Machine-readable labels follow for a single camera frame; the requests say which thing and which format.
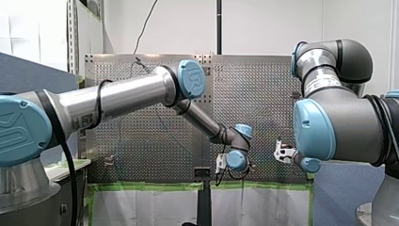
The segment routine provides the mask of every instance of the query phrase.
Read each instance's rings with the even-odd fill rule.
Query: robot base
[[[399,180],[385,174],[373,203],[365,203],[356,211],[356,226],[399,225]]]
[[[61,186],[51,184],[48,193],[30,202],[0,209],[1,225],[61,225]]]

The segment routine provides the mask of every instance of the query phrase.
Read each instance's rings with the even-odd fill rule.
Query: black cable
[[[82,196],[81,196],[81,203],[80,203],[80,210],[79,210],[79,217],[77,220],[77,225],[80,226],[80,223],[83,221],[83,215],[85,212],[85,189],[86,189],[86,178],[88,178],[88,170],[83,169],[83,187],[82,187]]]
[[[242,176],[241,176],[241,177],[235,177],[235,176],[233,176],[233,175],[231,174],[231,172],[230,172],[230,168],[227,168],[227,172],[229,173],[229,176],[230,176],[232,179],[237,180],[237,181],[241,181],[241,180],[244,180],[244,179],[248,176],[248,174],[249,174],[249,169],[248,169],[245,173],[242,173]]]
[[[109,80],[109,79],[105,79],[105,80],[103,80],[103,81],[100,83],[99,87],[97,87],[97,97],[96,97],[96,105],[95,105],[96,111],[97,111],[97,120],[96,120],[95,123],[93,123],[92,125],[90,125],[90,127],[89,127],[88,129],[93,129],[93,128],[97,127],[97,125],[100,124],[101,119],[102,119],[102,117],[103,117],[103,113],[104,113],[104,112],[103,112],[102,103],[101,103],[101,91],[103,90],[103,86],[104,86],[106,83],[112,83],[112,81]]]
[[[70,148],[68,147],[67,140],[65,138],[64,131],[62,129],[61,121],[56,114],[56,110],[53,104],[50,102],[49,96],[43,91],[35,91],[44,111],[46,112],[52,126],[53,133],[56,137],[56,141],[61,144],[62,150],[67,158],[68,170],[70,172],[71,178],[71,194],[72,194],[72,216],[71,216],[71,226],[76,226],[77,220],[77,182],[76,182],[76,171],[73,164],[72,154]]]
[[[226,143],[227,143],[227,128],[226,128],[226,126],[225,126],[224,124],[221,124],[221,123],[219,124],[219,126],[220,126],[220,128],[222,128],[222,130],[223,130],[222,143],[223,143],[224,145],[223,145],[222,153],[224,153],[224,152],[226,151],[226,146],[227,146],[227,144],[226,144]],[[216,186],[220,186],[220,183],[222,183],[223,176],[224,176],[224,174],[225,174],[225,172],[226,172],[226,168],[223,169],[223,171],[222,171],[220,177],[219,177],[219,174],[220,174],[220,173],[217,173],[217,174],[216,174],[216,176],[215,176]]]
[[[70,171],[71,178],[71,192],[72,192],[72,216],[71,226],[76,226],[77,222],[77,182],[76,182],[76,171],[73,164],[73,158],[71,155],[70,148],[66,142],[61,143],[62,150],[64,151],[65,157],[67,158],[68,170]]]
[[[389,132],[390,132],[391,144],[393,146],[393,149],[395,150],[396,159],[399,161],[399,147],[398,147],[398,143],[397,143],[397,140],[396,140],[396,136],[395,136],[395,134],[393,132],[393,129],[392,129],[390,116],[389,116],[387,108],[382,104],[382,101],[380,99],[379,99],[379,101],[380,102],[378,104],[381,105],[381,108],[382,108],[382,110],[384,112],[384,119],[385,119],[386,124],[388,125],[388,129],[389,129]]]
[[[384,106],[382,100],[374,95],[365,95],[366,98],[372,105],[375,114],[378,118],[378,122],[383,131],[383,149],[377,161],[372,163],[374,167],[379,167],[384,164],[391,155],[391,149],[395,150],[396,159],[399,160],[399,147],[396,141],[396,137],[393,133],[392,125],[388,110]]]
[[[305,42],[305,41],[300,41],[300,42],[296,45],[296,47],[295,47],[295,49],[294,49],[294,52],[293,52],[293,62],[292,62],[292,64],[291,64],[291,72],[292,72],[292,74],[293,74],[294,76],[298,77],[299,80],[301,80],[302,78],[301,78],[300,76],[298,76],[297,71],[296,71],[297,52],[298,52],[298,50],[299,50],[299,47],[300,47],[301,45],[303,45],[303,44],[307,44],[307,42]]]
[[[12,96],[12,95],[17,95],[18,93],[16,92],[0,92],[0,95],[5,95],[5,96]]]
[[[216,178],[215,178],[216,186],[220,186],[220,183],[222,183],[222,180],[223,180],[223,176],[224,176],[225,171],[226,171],[226,168],[223,169],[220,178],[218,177],[220,173],[217,173],[217,174],[216,174]]]
[[[139,35],[138,38],[137,38],[136,48],[135,48],[135,51],[133,52],[134,55],[135,55],[136,52],[137,52],[138,45],[140,44],[140,39],[141,39],[141,37],[143,36],[144,31],[146,30],[147,22],[149,21],[151,15],[152,15],[152,11],[153,11],[153,9],[155,8],[155,5],[156,5],[157,2],[158,2],[158,0],[155,0],[155,1],[153,2],[152,7],[151,7],[151,10],[150,10],[150,13],[149,13],[149,15],[147,16],[146,21],[144,22],[143,29],[141,30],[141,33],[140,33],[140,35]]]

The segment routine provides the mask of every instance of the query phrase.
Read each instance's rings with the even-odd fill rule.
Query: green tape
[[[313,218],[313,182],[307,184],[280,184],[274,182],[236,182],[225,181],[219,186],[212,183],[212,189],[241,189],[243,187],[262,188],[262,189],[280,189],[280,190],[295,190],[295,191],[310,191],[309,195],[309,225],[312,226]],[[178,183],[178,184],[156,184],[145,182],[116,182],[109,184],[90,184],[88,185],[88,225],[92,226],[94,198],[96,192],[101,191],[123,191],[123,190],[138,190],[138,191],[193,191],[202,190],[202,183]]]
[[[309,194],[309,211],[308,211],[309,226],[313,225],[313,209],[314,209],[314,186],[311,186]]]
[[[219,186],[212,183],[212,189],[240,189],[243,185],[237,182],[222,182]],[[251,188],[264,188],[264,189],[277,189],[277,190],[297,190],[306,191],[311,190],[312,183],[308,184],[280,184],[274,182],[244,182],[244,187]]]
[[[202,190],[202,183],[155,184],[144,182],[116,182],[110,184],[90,184],[88,187],[94,191],[192,191]]]

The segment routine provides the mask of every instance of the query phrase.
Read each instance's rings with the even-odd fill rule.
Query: metal pole
[[[222,0],[216,0],[217,54],[222,54]]]

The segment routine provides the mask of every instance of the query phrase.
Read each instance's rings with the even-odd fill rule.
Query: silver arm segment
[[[250,168],[250,162],[247,158],[249,151],[249,141],[252,138],[251,128],[247,125],[238,124],[235,128],[226,128],[226,126],[215,122],[204,111],[190,100],[182,100],[173,108],[178,115],[182,115],[199,129],[213,143],[230,145],[231,151],[223,156],[222,160],[216,160],[216,173],[219,169],[225,169],[227,166],[232,170],[247,172]]]
[[[166,68],[157,67],[149,75],[107,83],[101,89],[101,116],[96,109],[98,86],[60,94],[44,92],[51,100],[68,139],[71,133],[89,128],[97,120],[106,121],[157,103],[172,105],[180,92],[175,89],[172,76]],[[42,105],[35,92],[19,96]]]
[[[249,134],[242,134],[235,129],[218,124],[190,100],[182,100],[173,107],[213,143],[231,145],[234,149],[249,151]]]
[[[238,153],[238,155],[231,154],[231,159],[235,161],[235,164],[231,164],[231,168],[233,170],[247,170],[249,166],[247,152],[249,151],[250,132],[248,133],[246,129],[243,129],[243,125],[240,125],[238,129],[226,129],[189,101],[189,99],[200,97],[204,92],[204,86],[205,75],[202,67],[196,61],[186,60],[182,61],[178,67],[157,67],[150,75],[101,84],[99,87],[79,89],[61,94],[53,94],[48,90],[19,94],[12,98],[18,98],[21,103],[29,102],[41,108],[39,115],[44,121],[41,129],[51,133],[51,139],[50,141],[38,141],[40,148],[25,156],[23,154],[12,156],[12,151],[8,153],[9,155],[1,155],[2,149],[0,147],[0,157],[4,156],[4,159],[12,158],[9,161],[4,161],[4,163],[0,161],[0,167],[2,165],[21,164],[29,160],[29,155],[40,154],[43,151],[42,148],[50,149],[61,144],[69,138],[71,133],[91,128],[100,121],[113,119],[150,105],[162,103],[167,107],[173,107],[182,114],[213,143],[231,145],[233,153]],[[52,132],[49,132],[49,123],[53,125]],[[28,127],[38,129],[37,125]]]

